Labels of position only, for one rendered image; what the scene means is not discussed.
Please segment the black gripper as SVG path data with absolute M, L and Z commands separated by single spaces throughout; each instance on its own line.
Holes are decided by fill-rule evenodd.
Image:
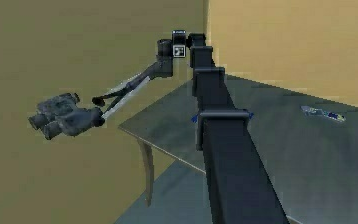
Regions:
M 103 113 L 102 118 L 107 120 L 132 97 L 134 97 L 150 79 L 168 78 L 173 76 L 173 49 L 171 39 L 160 39 L 157 41 L 156 61 L 145 70 L 145 75 L 137 74 L 134 77 L 124 80 L 118 86 L 110 89 L 102 96 L 92 98 L 92 103 L 97 106 L 104 106 L 105 99 L 116 97 L 111 105 Z

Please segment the dark grey binoculars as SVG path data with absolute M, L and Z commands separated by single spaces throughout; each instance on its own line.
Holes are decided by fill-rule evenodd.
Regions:
M 61 133 L 75 137 L 105 123 L 100 108 L 79 108 L 79 102 L 76 93 L 54 96 L 38 103 L 37 113 L 29 117 L 28 121 L 35 130 L 41 130 L 47 140 Z

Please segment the grey dining table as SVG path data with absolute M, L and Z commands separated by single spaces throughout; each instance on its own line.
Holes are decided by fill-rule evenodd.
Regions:
M 358 224 L 358 108 L 243 78 L 226 80 L 286 213 L 300 224 Z M 203 156 L 195 148 L 196 101 L 185 83 L 121 124 L 142 148 L 174 163 L 115 224 L 212 224 Z M 307 116 L 310 106 L 345 122 Z

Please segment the grey and blue flat object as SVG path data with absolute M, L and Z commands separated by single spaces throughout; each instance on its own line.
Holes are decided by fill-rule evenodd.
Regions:
M 319 108 L 313 108 L 310 106 L 302 106 L 301 110 L 307 116 L 320 116 L 320 117 L 324 117 L 326 119 L 330 119 L 330 120 L 340 122 L 340 123 L 346 121 L 346 117 L 341 114 L 337 114 L 337 113 L 326 111 L 326 110 L 319 109 Z

